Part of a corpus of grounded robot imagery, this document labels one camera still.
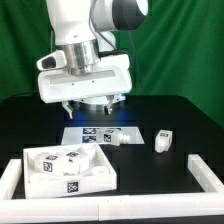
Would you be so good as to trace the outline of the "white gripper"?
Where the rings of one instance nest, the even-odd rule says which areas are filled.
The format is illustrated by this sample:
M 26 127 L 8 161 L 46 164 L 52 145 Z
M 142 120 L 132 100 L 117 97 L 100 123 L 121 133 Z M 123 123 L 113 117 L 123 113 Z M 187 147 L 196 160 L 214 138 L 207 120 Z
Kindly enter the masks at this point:
M 73 118 L 68 101 L 106 96 L 105 115 L 112 112 L 116 94 L 128 93 L 132 88 L 129 56 L 120 54 L 103 57 L 88 73 L 70 75 L 67 69 L 43 71 L 38 77 L 41 99 L 45 103 L 63 102 L 63 108 Z

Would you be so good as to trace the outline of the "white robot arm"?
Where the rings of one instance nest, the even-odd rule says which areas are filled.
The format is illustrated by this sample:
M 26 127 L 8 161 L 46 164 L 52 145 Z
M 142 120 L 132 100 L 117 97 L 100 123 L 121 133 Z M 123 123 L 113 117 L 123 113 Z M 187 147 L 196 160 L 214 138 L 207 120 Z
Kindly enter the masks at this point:
M 132 88 L 130 57 L 116 48 L 115 31 L 137 29 L 148 0 L 46 0 L 56 50 L 37 61 L 38 87 L 46 103 L 60 102 L 109 114 Z

